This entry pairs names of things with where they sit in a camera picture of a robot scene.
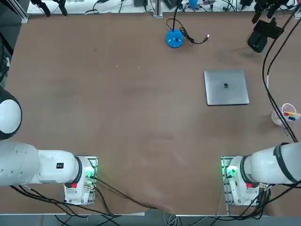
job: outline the cup with pens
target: cup with pens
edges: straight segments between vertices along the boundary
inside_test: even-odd
[[[297,113],[296,108],[290,103],[285,103],[284,105],[282,105],[281,113],[287,121],[296,121],[301,116],[301,114]],[[279,119],[275,111],[272,112],[272,120],[278,126],[283,125],[282,121]]]

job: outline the silver laptop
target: silver laptop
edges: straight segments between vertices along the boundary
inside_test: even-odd
[[[204,71],[207,104],[247,105],[244,70]]]

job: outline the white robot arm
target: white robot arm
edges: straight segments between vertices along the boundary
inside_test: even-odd
[[[300,142],[282,143],[249,156],[235,156],[226,173],[234,204],[249,205],[258,195],[259,183],[299,183],[301,180],[300,160]]]
[[[0,86],[0,140],[12,137],[20,128],[22,110],[17,99]],[[74,156],[61,150],[0,141],[0,186],[64,183],[65,201],[92,204],[97,157]]]
[[[0,186],[64,183],[66,202],[94,203],[95,169],[87,157],[0,141]]]

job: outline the brown table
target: brown table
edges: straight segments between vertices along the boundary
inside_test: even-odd
[[[179,14],[191,37],[210,34],[206,44],[192,47],[185,41],[179,49],[165,43],[167,15],[33,17],[22,25],[7,83],[24,116],[13,140],[98,155],[98,174],[128,195],[167,212],[214,215],[222,189],[221,155],[251,154],[290,141],[270,118],[261,80],[264,53],[246,44],[252,16]],[[270,74],[278,103],[293,103],[299,111],[300,38],[297,28]],[[250,104],[208,107],[203,71],[236,68],[245,70]],[[301,137],[298,121],[293,128]],[[35,188],[63,200],[62,185]],[[8,187],[0,193],[1,213],[60,212]],[[104,193],[115,213],[145,210]],[[290,192],[267,214],[300,216],[300,194]],[[100,200],[90,207],[103,210]],[[226,214],[224,196],[219,214]]]

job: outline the blue lamp base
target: blue lamp base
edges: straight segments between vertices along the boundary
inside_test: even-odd
[[[166,43],[171,48],[179,48],[183,44],[182,33],[177,29],[175,29],[174,31],[170,30],[166,34]]]

